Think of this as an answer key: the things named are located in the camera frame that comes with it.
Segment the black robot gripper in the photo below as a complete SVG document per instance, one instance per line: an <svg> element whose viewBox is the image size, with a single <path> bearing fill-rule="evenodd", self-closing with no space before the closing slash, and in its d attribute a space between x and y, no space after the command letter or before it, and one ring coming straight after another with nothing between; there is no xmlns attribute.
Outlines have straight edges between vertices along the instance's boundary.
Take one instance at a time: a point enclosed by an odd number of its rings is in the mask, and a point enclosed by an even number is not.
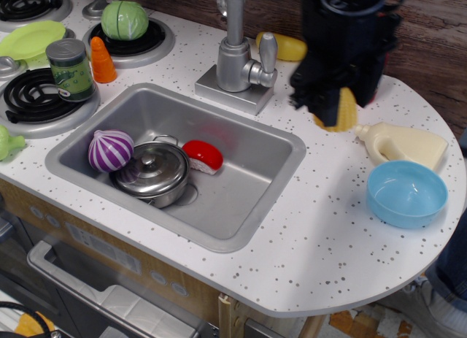
<svg viewBox="0 0 467 338"><path fill-rule="evenodd" d="M296 108L306 107L325 127L337 124L340 88L365 107L395 47L401 4L386 0L302 0L307 54L290 78Z"/></svg>

